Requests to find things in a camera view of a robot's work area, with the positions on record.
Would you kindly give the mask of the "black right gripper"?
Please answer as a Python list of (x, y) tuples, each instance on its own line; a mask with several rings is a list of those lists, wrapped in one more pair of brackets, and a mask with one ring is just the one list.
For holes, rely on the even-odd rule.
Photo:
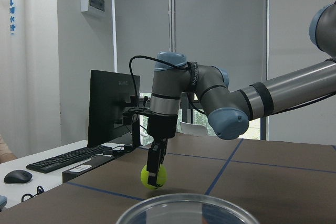
[(162, 139), (159, 143), (152, 143), (148, 151), (146, 170), (149, 172), (148, 184), (156, 185), (160, 165), (165, 159), (168, 138), (176, 133), (177, 115), (151, 115), (148, 118), (147, 133), (154, 139)]

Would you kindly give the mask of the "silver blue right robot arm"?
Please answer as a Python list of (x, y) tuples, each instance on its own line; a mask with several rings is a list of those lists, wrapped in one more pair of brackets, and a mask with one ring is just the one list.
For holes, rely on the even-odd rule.
[(230, 91), (221, 68), (187, 61), (182, 54), (160, 52), (156, 58), (150, 111), (157, 116), (146, 184), (161, 187), (158, 174), (168, 139), (175, 135), (182, 93), (194, 93), (216, 135), (233, 140), (249, 122), (307, 106), (335, 95), (335, 5), (319, 10), (309, 26), (313, 44), (329, 55), (322, 63)]

